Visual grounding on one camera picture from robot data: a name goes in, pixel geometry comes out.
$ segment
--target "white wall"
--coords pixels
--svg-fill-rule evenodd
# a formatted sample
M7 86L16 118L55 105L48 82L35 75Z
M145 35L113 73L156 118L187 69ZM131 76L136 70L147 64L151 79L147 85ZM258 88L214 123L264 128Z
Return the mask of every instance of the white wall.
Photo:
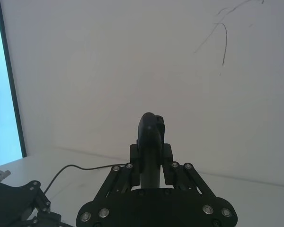
M284 185L284 0L1 2L29 154L128 159L151 111L175 160Z

